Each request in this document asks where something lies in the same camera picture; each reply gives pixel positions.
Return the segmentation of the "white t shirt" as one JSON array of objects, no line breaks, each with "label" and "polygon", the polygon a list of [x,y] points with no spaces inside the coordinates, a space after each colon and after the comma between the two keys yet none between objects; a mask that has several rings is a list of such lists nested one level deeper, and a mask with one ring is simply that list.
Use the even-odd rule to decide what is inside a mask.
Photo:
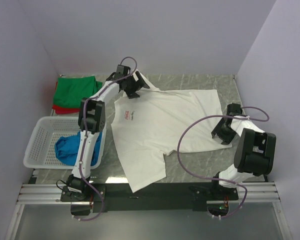
[{"label": "white t shirt", "polygon": [[211,132],[222,115],[215,89],[141,89],[114,102],[107,131],[127,184],[137,192],[167,176],[165,157],[174,152],[202,153],[216,160],[217,171],[233,162],[233,145]]}]

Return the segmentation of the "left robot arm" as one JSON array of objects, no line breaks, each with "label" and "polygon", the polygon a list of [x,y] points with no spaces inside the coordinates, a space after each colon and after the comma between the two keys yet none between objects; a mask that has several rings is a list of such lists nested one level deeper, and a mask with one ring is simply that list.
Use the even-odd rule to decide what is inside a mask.
[{"label": "left robot arm", "polygon": [[91,163],[97,139],[106,126],[106,105],[121,91],[129,99],[138,98],[137,91],[142,88],[150,87],[137,68],[119,64],[97,93],[82,99],[78,118],[79,148],[73,170],[66,181],[66,189],[71,193],[83,199],[93,195],[94,190],[89,183]]}]

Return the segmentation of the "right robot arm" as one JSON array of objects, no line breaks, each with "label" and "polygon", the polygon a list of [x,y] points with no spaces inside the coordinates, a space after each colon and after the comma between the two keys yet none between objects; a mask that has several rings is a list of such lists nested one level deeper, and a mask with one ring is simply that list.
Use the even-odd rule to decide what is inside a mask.
[{"label": "right robot arm", "polygon": [[226,116],[221,118],[211,132],[222,145],[229,145],[234,137],[239,142],[234,154],[233,164],[218,172],[211,181],[209,190],[214,198],[231,195],[237,184],[253,176],[268,175],[273,168],[277,137],[257,127],[249,116],[243,114],[240,104],[227,106]]}]

